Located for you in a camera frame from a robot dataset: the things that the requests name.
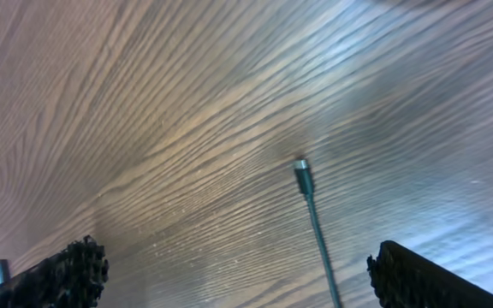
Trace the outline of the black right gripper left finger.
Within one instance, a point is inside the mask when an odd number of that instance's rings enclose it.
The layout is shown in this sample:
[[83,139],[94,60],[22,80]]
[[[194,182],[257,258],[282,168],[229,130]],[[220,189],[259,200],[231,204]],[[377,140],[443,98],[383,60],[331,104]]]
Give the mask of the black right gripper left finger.
[[0,308],[92,308],[109,280],[105,249],[87,235],[0,285]]

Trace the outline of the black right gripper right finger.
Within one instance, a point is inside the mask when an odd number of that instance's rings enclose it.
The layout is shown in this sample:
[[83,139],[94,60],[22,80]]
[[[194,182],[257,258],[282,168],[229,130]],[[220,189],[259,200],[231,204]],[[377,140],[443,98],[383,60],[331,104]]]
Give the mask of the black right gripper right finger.
[[493,294],[392,241],[367,258],[383,308],[493,308]]

